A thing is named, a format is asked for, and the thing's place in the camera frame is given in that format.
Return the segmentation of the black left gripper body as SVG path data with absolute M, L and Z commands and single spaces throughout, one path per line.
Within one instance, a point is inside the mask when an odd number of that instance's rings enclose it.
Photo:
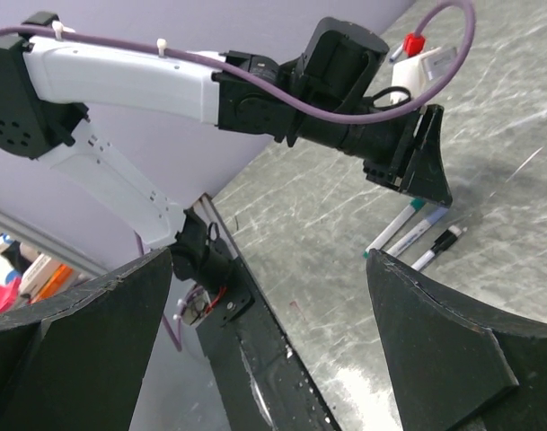
M 389 47 L 378 35 L 351 22 L 321 19 L 304 53 L 295 64 L 295 97 L 332 114 L 362 116 L 384 113 L 366 90 L 383 64 Z M 334 148 L 363 161 L 366 178 L 401 191 L 409 178 L 408 165 L 415 148 L 414 132 L 422 118 L 419 110 L 372 124 L 346 124 L 297 114 L 295 137 Z

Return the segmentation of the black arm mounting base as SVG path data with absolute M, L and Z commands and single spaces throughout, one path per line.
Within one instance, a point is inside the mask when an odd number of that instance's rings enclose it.
M 211 198 L 185 216 L 170 248 L 174 273 L 208 293 L 197 334 L 230 429 L 339 429 Z

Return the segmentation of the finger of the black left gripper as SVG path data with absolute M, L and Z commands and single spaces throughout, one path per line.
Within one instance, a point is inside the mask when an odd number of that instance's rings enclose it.
M 440 150 L 444 108 L 428 105 L 416 128 L 410 158 L 401 181 L 401 193 L 440 207 L 450 207 L 453 196 Z

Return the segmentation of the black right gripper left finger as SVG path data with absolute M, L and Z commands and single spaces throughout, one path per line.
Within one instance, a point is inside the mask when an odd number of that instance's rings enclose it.
M 152 251 L 0 314 L 0 430 L 127 430 L 171 279 Z

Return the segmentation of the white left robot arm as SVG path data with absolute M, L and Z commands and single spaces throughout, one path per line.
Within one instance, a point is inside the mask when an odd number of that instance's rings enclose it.
M 0 28 L 40 10 L 86 34 L 187 50 L 298 56 L 326 16 L 382 33 L 409 1 L 0 1 Z M 163 192 L 181 203 L 223 189 L 268 144 L 190 119 L 92 105 L 98 129 Z M 132 232 L 65 176 L 0 150 L 0 212 L 96 259 L 133 249 Z

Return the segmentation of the white marker long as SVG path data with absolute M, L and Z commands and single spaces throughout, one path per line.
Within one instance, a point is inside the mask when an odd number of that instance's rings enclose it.
M 427 215 L 411 230 L 409 230 L 399 241 L 397 241 L 386 252 L 393 257 L 400 256 L 405 252 L 416 240 L 426 233 L 434 224 L 436 224 L 446 213 L 448 208 L 440 207 L 434 212 Z

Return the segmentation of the white marker green end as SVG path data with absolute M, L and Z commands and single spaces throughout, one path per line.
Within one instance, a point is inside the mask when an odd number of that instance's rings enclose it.
M 365 248 L 363 257 L 366 259 L 371 250 L 385 246 L 425 205 L 425 201 L 414 198 Z

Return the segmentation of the white marker black tip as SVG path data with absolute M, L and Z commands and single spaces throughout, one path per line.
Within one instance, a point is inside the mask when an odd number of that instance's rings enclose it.
M 417 271 L 426 268 L 438 255 L 451 248 L 458 239 L 467 232 L 467 228 L 456 225 L 449 226 L 433 242 L 432 246 L 421 255 L 410 267 Z

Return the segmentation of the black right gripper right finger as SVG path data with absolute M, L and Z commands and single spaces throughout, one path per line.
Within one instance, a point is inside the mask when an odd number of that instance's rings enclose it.
M 502 311 L 384 251 L 368 291 L 405 430 L 547 430 L 547 323 Z

